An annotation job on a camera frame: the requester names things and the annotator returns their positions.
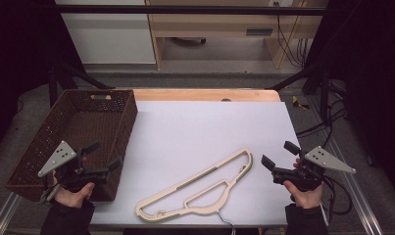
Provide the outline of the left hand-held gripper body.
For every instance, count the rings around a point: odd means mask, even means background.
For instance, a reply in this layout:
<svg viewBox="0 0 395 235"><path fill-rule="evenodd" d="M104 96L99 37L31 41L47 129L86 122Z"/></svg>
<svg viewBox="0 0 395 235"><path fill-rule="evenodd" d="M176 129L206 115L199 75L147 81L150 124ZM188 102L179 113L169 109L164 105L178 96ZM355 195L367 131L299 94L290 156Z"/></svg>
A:
<svg viewBox="0 0 395 235"><path fill-rule="evenodd" d="M106 184L110 172L108 168L85 168L83 158L87 155L83 156L81 149L74 150L66 141L62 140L44 166L37 172L37 176L44 177L54 171L57 182L71 192L79 191L89 182L96 185Z"/></svg>

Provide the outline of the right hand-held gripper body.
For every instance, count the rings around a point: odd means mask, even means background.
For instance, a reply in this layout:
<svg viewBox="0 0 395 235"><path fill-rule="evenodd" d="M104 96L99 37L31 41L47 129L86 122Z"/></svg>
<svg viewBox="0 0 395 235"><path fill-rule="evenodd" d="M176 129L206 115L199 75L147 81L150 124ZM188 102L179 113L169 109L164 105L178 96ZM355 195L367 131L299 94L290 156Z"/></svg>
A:
<svg viewBox="0 0 395 235"><path fill-rule="evenodd" d="M289 180L300 191L313 191L321 185L324 178L324 172L327 169L355 173L356 170L340 161L321 146L317 146L308 153L301 150L300 164L297 168L286 169L275 167L272 171L274 183L282 184Z"/></svg>

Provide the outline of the brown woven basket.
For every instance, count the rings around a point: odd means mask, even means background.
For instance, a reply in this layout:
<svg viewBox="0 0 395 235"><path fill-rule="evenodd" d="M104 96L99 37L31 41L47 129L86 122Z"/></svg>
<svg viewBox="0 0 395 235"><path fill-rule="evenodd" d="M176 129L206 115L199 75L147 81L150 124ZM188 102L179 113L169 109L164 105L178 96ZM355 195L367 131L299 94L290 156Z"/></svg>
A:
<svg viewBox="0 0 395 235"><path fill-rule="evenodd" d="M74 150L99 141L100 148L87 156L87 169L107 166L116 157L125 158L137 116L131 90L66 90L32 138L24 155L6 183L6 188L37 202L44 191L44 180L37 172L62 140Z"/></svg>

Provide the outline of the cream plastic clothes hanger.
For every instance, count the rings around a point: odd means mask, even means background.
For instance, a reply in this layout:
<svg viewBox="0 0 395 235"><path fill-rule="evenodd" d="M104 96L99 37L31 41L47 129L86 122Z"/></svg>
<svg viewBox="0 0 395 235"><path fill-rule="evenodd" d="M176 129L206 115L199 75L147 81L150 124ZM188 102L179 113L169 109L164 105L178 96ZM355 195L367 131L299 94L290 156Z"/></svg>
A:
<svg viewBox="0 0 395 235"><path fill-rule="evenodd" d="M197 192L196 194L188 197L185 199L182 203L182 207L179 209L175 209L173 211L156 211L153 214L150 214L148 212L145 212L144 209L160 200L163 198L166 198L167 196L184 189L187 186L190 186L192 183L197 182L198 180L204 178L205 176L208 176L210 173L215 172L216 170L219 170L221 167L229 164L230 162L234 161L237 158L240 158L242 156L247 157L247 163L240 168L238 174L230 180L227 179L221 179L218 182L215 182L214 184L210 185L209 187L202 189L201 191ZM170 219L174 219L177 217L181 217L184 215L189 215L189 214L198 214L198 215L211 215L216 213L220 219L228 223L231 226L231 235L235 235L236 228L232 222L229 220L226 220L222 217L221 214L221 208L225 205L225 203L228 200L229 193L231 189L246 175L246 173L252 168L253 165L253 154L248 148L242 148L238 150L237 152L231 154L229 157L221 160L220 162L213 164L212 166L209 166L207 169L204 169L188 178L183 179L182 181L179 181L175 185L164 189L163 191L154 194L136 204L135 207L135 213L136 215L142 219L143 221L146 222L151 222L151 223L156 223L160 221L167 221ZM213 202L210 205L207 205L205 207L191 207L190 203L201 198L202 196L207 195L210 191L213 191L214 189L218 188L219 186L224 185L225 188L222 191L220 197Z"/></svg>

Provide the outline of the person's right hand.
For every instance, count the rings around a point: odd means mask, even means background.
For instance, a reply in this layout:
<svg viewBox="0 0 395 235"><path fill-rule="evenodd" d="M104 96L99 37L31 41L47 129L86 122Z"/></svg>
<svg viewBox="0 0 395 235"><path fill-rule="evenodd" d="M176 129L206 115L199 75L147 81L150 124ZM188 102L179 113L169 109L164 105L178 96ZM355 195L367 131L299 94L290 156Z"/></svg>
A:
<svg viewBox="0 0 395 235"><path fill-rule="evenodd" d="M322 186L318 186L313 191L300 191L292 182L286 180L283 182L284 187L294 197L298 207L303 209L313 209L321 204Z"/></svg>

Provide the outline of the person's left hand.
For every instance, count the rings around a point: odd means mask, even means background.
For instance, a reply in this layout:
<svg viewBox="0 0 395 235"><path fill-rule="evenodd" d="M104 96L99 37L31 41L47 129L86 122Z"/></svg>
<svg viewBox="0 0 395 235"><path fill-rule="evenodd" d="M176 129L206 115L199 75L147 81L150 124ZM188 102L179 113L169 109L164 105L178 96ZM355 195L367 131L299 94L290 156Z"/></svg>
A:
<svg viewBox="0 0 395 235"><path fill-rule="evenodd" d="M80 209L83 201L88 200L93 192L95 184L92 182L87 183L78 192L71 192L66 189L60 188L54 200L66 207Z"/></svg>

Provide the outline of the yellow and black tool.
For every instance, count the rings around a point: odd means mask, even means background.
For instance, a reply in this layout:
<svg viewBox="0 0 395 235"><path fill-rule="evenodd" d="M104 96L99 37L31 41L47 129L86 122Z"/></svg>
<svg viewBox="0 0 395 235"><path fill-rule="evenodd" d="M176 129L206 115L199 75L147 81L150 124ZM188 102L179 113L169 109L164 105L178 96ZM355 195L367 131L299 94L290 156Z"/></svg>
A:
<svg viewBox="0 0 395 235"><path fill-rule="evenodd" d="M292 105L294 108L301 108L304 110L308 110L310 108L309 105L300 104L296 96L292 96Z"/></svg>

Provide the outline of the black metal stand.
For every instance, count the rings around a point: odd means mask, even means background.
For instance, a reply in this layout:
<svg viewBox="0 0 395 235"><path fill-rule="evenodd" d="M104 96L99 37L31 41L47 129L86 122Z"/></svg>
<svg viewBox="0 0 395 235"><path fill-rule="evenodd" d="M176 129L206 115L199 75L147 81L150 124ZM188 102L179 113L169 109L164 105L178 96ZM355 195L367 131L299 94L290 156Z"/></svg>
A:
<svg viewBox="0 0 395 235"><path fill-rule="evenodd" d="M78 77L83 81L93 85L98 89L111 89L111 86L106 85L93 77L89 76L85 71L75 69L67 64L55 65L49 70L49 99L50 107L53 107L58 100L58 85L64 89L77 89L73 77Z"/></svg>
<svg viewBox="0 0 395 235"><path fill-rule="evenodd" d="M305 95L312 95L317 90L320 91L320 117L324 122L329 122L327 103L329 93L329 75L325 64L313 63L278 84L268 87L268 90L279 91L301 78L306 78L302 87L302 91Z"/></svg>

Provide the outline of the white table cover sheet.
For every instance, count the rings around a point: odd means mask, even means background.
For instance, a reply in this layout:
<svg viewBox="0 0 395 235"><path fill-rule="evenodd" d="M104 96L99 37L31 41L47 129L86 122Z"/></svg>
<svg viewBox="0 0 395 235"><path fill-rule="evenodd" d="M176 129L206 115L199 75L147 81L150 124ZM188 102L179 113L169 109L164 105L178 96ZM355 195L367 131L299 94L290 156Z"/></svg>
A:
<svg viewBox="0 0 395 235"><path fill-rule="evenodd" d="M235 179L227 201L210 215L190 213L166 227L256 227L282 225L289 194L261 164L268 156L290 168L283 147L297 140L282 102L141 102L131 133L116 199L96 206L95 225L143 227L136 205L214 164L220 169L145 207L170 212L184 204L206 207Z"/></svg>

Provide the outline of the black curtain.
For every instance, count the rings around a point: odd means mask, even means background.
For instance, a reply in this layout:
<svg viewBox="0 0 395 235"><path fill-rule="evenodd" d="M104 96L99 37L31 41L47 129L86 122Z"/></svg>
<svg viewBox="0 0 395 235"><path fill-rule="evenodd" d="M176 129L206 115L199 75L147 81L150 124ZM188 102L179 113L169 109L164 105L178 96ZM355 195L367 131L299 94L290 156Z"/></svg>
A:
<svg viewBox="0 0 395 235"><path fill-rule="evenodd" d="M0 142L17 112L18 98L48 82L52 65L84 67L57 0L0 0Z"/></svg>
<svg viewBox="0 0 395 235"><path fill-rule="evenodd" d="M395 189L395 0L328 0L308 56L330 38L329 77L346 84L346 107L372 159Z"/></svg>

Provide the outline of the white cabinet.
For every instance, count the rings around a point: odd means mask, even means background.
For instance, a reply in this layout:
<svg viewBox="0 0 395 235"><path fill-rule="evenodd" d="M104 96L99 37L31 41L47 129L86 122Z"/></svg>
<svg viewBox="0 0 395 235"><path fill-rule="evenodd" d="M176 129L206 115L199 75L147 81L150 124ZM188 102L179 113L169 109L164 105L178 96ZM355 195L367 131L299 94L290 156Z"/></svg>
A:
<svg viewBox="0 0 395 235"><path fill-rule="evenodd" d="M86 65L155 63L146 14L63 14L62 17Z"/></svg>

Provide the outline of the light wooden desk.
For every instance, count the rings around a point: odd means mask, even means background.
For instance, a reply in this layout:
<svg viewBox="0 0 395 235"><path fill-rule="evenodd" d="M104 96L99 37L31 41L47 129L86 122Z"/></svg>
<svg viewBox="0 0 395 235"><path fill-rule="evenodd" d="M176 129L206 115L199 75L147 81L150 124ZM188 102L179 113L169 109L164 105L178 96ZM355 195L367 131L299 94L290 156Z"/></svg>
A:
<svg viewBox="0 0 395 235"><path fill-rule="evenodd" d="M325 8L328 0L145 0L148 6L232 6ZM153 35L157 38L258 37L265 41L276 69L290 55L296 38L312 39L321 23L320 16L193 15L151 14Z"/></svg>

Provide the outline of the black metal crossbar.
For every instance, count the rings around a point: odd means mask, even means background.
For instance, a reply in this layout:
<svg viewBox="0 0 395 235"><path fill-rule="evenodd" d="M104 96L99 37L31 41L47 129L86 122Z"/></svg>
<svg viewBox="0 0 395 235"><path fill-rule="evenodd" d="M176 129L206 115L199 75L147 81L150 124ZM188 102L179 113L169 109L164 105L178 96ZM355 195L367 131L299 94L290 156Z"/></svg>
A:
<svg viewBox="0 0 395 235"><path fill-rule="evenodd" d="M60 13L72 14L193 14L193 15L282 15L323 16L323 8L232 7L232 6L140 6L56 5Z"/></svg>

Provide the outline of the aluminium rail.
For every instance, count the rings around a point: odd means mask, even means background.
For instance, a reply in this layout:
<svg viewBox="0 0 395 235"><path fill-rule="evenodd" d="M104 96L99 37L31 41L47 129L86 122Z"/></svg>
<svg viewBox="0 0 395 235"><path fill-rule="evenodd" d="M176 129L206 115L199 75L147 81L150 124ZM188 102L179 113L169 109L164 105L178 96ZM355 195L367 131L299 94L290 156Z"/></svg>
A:
<svg viewBox="0 0 395 235"><path fill-rule="evenodd" d="M308 98L308 101L311 105L312 111L314 115L316 116L318 121L322 121L323 119L321 118L320 115L320 104L315 98ZM328 143L326 145L326 149L328 152L331 154L334 154L335 157L340 157L341 161L345 161L345 158L336 143L336 140L330 136L329 130L324 131L325 138L328 138ZM344 171L340 171L338 173L341 178L343 179L343 183L348 189L351 197L352 197L352 202L355 208L355 211L363 224L366 232L368 235L383 235L382 229L379 225L378 220L376 219L372 209L370 208L370 204L360 186L358 181L356 180L355 174L353 173L347 173Z"/></svg>
<svg viewBox="0 0 395 235"><path fill-rule="evenodd" d="M5 201L0 210L0 235L4 235L21 201L22 197L16 193L11 193Z"/></svg>

